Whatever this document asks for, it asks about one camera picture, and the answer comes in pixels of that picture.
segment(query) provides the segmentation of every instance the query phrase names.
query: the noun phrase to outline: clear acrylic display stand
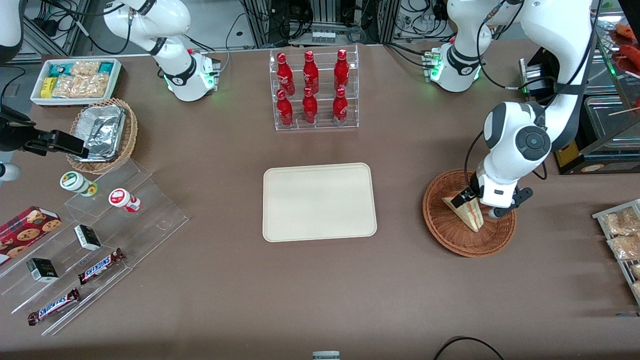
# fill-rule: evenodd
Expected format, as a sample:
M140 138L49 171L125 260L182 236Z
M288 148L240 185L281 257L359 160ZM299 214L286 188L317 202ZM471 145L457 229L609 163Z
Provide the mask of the clear acrylic display stand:
M188 218L160 191L150 176L147 169L131 159L111 169L96 179L99 187L96 195L82 197L77 194L57 211L63 225L51 237L35 243L33 250L24 251L19 259L0 268L3 303L12 314L24 317L24 326L28 326L30 313L78 288L79 303L49 315L34 326L42 335L57 333L187 222ZM140 210L129 213L111 206L108 196L115 188L125 188L139 198ZM74 232L77 224L95 230L102 243L100 250L89 251L80 246ZM78 274L117 248L126 258L87 284L80 285ZM30 258L51 260L60 278L50 284L34 281L26 265Z
M346 88L346 99L349 102L347 108L347 119L344 125L336 126L333 123L333 100L335 98L335 88L333 87L333 68L338 57L338 50L345 49L347 51L347 62L349 63L349 85ZM320 92L316 94L318 102L318 119L314 125L308 124L304 119L302 108L302 99L304 98L303 90L305 88L305 80L302 69L305 66L305 50L306 49L278 49L271 50L269 56L269 78L271 80L271 99L273 102L273 118L276 130L311 130L311 129L342 129L345 127L358 127L360 124L358 98L360 92L358 90L358 47L357 46L328 46L314 47L314 58L318 65L320 74ZM278 108L276 102L278 98L276 91L280 88L278 83L278 62L276 55L284 53L287 56L287 63L293 71L293 83L296 86L296 93L289 97L293 107L293 126L284 127L278 116Z

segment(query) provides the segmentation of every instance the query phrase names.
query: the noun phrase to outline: cookie box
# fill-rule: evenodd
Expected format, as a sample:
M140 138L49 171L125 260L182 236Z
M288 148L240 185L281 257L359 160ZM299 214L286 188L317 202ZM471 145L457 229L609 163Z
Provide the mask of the cookie box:
M40 91L42 90L43 85L45 85L45 79L50 76L51 69L55 66L73 63L75 61L100 61L102 63L113 64L111 72L109 73L109 81L107 83L107 88L104 92L104 96L82 97L73 99L42 97ZM120 62L114 58L67 58L47 60L42 64L42 69L40 69L40 74L38 75L38 79L36 80L36 85L33 87L33 91L31 92L31 101L33 101L34 104L40 106L83 106L87 104L93 104L102 100L108 100L111 98L113 92L115 91L121 68L122 65L120 64Z
M58 214L30 206L6 224L0 225L0 265L20 254L61 224Z

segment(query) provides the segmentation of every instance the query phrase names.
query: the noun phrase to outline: black box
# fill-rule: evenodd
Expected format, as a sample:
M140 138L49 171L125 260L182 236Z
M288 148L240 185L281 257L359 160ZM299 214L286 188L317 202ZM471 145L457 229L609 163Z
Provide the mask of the black box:
M31 258L27 261L27 267L33 280L38 282L54 282L58 280L56 269L53 268L51 260Z
M74 228L74 231L76 238L80 241L80 246L91 251L100 250L100 240L91 227L80 224Z

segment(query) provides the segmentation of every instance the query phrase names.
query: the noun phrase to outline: brown table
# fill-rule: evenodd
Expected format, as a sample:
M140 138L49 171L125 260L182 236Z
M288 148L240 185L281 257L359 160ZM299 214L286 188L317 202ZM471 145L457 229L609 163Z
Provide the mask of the brown table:
M498 41L487 59L515 83L537 46ZM5 359L429 359L452 336L477 336L507 359L637 359L640 319L590 214L638 197L638 176L522 180L536 195L518 210L509 246L467 259L441 247L420 210L438 173L463 164L486 114L516 99L481 78L450 94L382 46L360 47L356 131L276 133L268 52L233 53L220 90L180 102L151 57L121 58L118 96L140 123L133 154L192 219L58 335L40 337L0 307ZM77 109L34 106L43 129L68 129ZM471 164L487 150L477 147ZM262 175L272 167L371 167L378 232L370 238L268 243ZM0 221L29 205L57 209L65 157L16 154L21 181L0 188ZM462 357L475 352L474 357ZM458 343L441 359L492 358Z

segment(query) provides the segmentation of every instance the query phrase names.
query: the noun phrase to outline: small box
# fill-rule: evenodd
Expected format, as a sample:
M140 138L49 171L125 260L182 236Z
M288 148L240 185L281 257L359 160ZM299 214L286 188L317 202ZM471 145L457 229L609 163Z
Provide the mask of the small box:
M80 241L80 246L91 251L100 250L100 240L98 240L98 236L91 227L80 224L74 228L74 231L78 241Z
M61 224L58 214L30 206L6 224L0 225L0 265L26 250Z
M58 280L58 273L53 268L51 260L32 258L27 261L27 267L33 280L38 282L54 282Z

